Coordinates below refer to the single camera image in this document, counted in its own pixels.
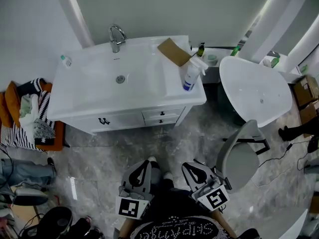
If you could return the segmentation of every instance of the orange cushion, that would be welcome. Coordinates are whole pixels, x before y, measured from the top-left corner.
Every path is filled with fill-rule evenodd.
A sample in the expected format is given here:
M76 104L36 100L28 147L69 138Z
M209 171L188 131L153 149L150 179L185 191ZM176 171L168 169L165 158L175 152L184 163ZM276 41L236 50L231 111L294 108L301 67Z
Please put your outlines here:
M46 85L45 81L40 80L40 87L42 88L42 90L44 90L44 86Z
M0 119L2 124L6 127L13 127L12 117L6 106L4 94L0 93Z
M64 123L61 121L55 122L55 139L54 145L36 145L37 148L44 151L61 151L63 149Z
M8 88L5 91L4 97L6 101L6 106L8 107L13 121L15 122L17 127L20 127L19 117L21 99L18 95L14 82L10 82Z
M52 83L47 83L44 85L44 87L42 88L43 91L48 91L51 93L52 91Z

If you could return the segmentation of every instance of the soap dispenser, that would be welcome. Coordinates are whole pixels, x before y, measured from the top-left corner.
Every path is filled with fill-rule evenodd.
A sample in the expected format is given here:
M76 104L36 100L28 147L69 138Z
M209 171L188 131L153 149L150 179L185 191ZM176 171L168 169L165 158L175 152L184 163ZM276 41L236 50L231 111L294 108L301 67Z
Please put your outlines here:
M202 55L203 55L203 53L204 53L204 50L205 50L205 47L204 47L204 42L202 42L201 44L200 44L200 47L198 48L198 51L196 52L196 55L198 56L198 57L201 57Z
M197 81L199 74L202 72L203 75L205 75L205 70L208 68L208 65L196 56L191 57L188 63L189 65L185 75L183 88L186 91L191 91Z

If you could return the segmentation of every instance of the white cabinet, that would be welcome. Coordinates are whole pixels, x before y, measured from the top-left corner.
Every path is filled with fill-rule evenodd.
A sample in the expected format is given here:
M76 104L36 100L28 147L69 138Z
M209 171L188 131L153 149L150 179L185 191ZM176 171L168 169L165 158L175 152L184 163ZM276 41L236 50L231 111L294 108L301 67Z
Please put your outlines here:
M63 118L61 121L90 134L102 131L156 126L179 125L191 106L170 106L163 109L148 108L130 112L101 113L86 116Z
M84 128L91 133L145 126L141 112L118 115L97 114L75 118L72 121L78 128Z

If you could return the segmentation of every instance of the cardboard box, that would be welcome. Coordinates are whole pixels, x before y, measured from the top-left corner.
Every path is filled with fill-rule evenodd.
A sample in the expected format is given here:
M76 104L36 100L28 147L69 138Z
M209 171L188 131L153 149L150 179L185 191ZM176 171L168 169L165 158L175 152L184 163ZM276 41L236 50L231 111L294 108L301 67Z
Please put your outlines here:
M170 38L162 42L158 49L177 66L182 66L191 58L191 55L179 48Z
M314 77L305 76L301 81L294 85L294 92L298 106L304 107L319 97L318 83Z
M309 208L310 213L319 214L319 195L315 192Z
M319 115L319 101L310 103L306 108L299 111L301 124L305 124ZM304 133L304 137L307 138L311 134Z

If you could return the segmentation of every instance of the sink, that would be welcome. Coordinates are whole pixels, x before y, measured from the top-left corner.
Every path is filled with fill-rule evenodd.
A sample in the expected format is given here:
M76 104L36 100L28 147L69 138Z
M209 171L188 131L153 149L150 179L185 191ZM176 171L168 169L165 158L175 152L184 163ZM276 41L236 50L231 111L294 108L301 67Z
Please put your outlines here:
M48 117L111 113L167 105L203 104L206 96L200 77L191 92L183 87L187 65L179 68L157 47L171 38L191 53L188 36L127 39L118 53L110 43L66 53L72 66L61 62L53 82Z
M80 102L140 99L146 93L151 98L165 96L163 67L156 53L145 44L128 42L119 53L111 51L79 58L77 63L82 66L76 68L80 73L75 92L82 97Z

